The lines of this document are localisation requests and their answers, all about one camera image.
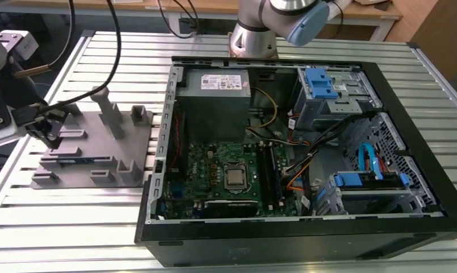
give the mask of ram slot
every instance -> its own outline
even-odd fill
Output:
[[[281,200],[281,188],[280,188],[280,172],[276,169],[276,156],[275,156],[275,149],[273,146],[269,145],[268,146],[268,150],[269,150],[269,156],[271,156],[271,168],[272,168],[272,173],[273,175],[271,177],[273,177],[273,187],[275,187],[275,193],[276,193],[276,200],[280,201]]]
[[[257,160],[260,199],[263,207],[272,210],[277,207],[275,174],[272,171],[271,148],[265,144],[259,144],[255,152]]]

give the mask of white label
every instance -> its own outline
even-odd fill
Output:
[[[241,90],[241,77],[240,75],[203,75],[201,89]]]
[[[301,197],[301,204],[307,209],[309,208],[309,200],[305,198],[305,196]]]
[[[144,9],[147,9],[147,10],[159,10],[159,7],[156,7],[156,6],[144,6]]]
[[[292,119],[292,118],[289,118],[288,119],[288,125],[287,125],[287,127],[291,129],[291,130],[293,130],[293,127],[296,126],[296,121]]]
[[[332,88],[333,90],[347,90],[347,87],[344,85],[333,85]]]

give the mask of green motherboard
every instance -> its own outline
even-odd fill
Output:
[[[264,162],[257,154],[261,145],[272,159]],[[293,196],[283,191],[279,177],[287,163],[285,149],[276,143],[189,144],[185,175],[168,181],[165,217],[204,218],[203,203],[213,200],[251,201],[257,207],[251,217],[295,216]],[[265,166],[275,172],[263,176]]]

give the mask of slotted metal table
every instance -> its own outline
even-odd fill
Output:
[[[109,99],[127,110],[143,104],[157,115],[172,55],[227,56],[227,36],[180,40],[167,34],[123,33],[121,59]],[[457,187],[457,93],[418,49],[403,43],[313,40],[296,48],[277,41],[279,58],[375,62]],[[115,56],[115,35],[80,38],[49,89],[56,102],[89,91],[104,81]],[[84,99],[82,111],[97,110]],[[145,175],[153,162],[159,129],[153,125]],[[390,260],[216,268],[163,268],[133,244],[141,189],[29,188],[45,150],[41,142],[18,141],[0,173],[0,273],[70,271],[165,272],[452,272],[457,240],[436,242]]]

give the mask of cpu socket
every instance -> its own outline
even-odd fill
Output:
[[[224,164],[223,166],[223,186],[232,193],[239,193],[247,189],[247,168],[243,163]]]

